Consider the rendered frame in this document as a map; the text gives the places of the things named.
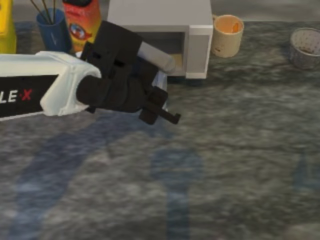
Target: robotic arm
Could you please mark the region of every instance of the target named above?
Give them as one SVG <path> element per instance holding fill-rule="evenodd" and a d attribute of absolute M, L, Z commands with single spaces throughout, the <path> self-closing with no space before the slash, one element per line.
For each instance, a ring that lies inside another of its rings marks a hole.
<path fill-rule="evenodd" d="M 174 68 L 171 56 L 136 33 L 103 21 L 80 58 L 52 51 L 1 54 L 0 121 L 106 109 L 141 111 L 139 118 L 150 125 L 158 116 L 177 124 L 181 116 L 163 109 L 168 93 L 153 86 L 159 71 Z"/>

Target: gray wall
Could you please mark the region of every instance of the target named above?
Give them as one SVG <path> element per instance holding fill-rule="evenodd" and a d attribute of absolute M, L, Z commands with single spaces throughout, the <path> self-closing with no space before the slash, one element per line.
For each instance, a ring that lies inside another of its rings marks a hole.
<path fill-rule="evenodd" d="M 29 0 L 14 2 L 13 15 L 16 21 L 35 19 L 36 10 Z M 102 15 L 106 18 L 109 0 L 100 2 Z M 320 21 L 320 0 L 211 0 L 211 3 L 215 14 L 233 14 L 247 21 Z"/>

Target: yellow container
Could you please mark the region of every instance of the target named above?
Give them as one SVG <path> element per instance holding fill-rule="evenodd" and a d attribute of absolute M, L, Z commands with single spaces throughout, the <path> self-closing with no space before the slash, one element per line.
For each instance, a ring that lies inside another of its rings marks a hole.
<path fill-rule="evenodd" d="M 17 52 L 17 36 L 12 8 L 13 0 L 0 0 L 0 54 Z"/>

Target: metal mesh cup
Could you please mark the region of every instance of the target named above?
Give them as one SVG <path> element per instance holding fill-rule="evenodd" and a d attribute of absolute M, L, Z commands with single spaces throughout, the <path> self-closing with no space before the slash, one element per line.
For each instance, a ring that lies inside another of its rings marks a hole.
<path fill-rule="evenodd" d="M 320 64 L 320 30 L 303 27 L 292 33 L 290 61 L 304 70 L 314 69 Z"/>

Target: blue pencil holder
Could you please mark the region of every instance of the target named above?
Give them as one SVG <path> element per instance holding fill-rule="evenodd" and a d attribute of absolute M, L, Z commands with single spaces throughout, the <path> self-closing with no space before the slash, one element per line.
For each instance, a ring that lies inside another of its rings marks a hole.
<path fill-rule="evenodd" d="M 48 13 L 53 21 L 54 9 L 48 8 Z M 60 9 L 55 9 L 55 21 L 53 24 L 49 24 L 47 16 L 45 10 L 36 16 L 36 23 L 39 27 L 46 50 L 69 53 L 72 49 L 72 42 L 64 12 Z"/>

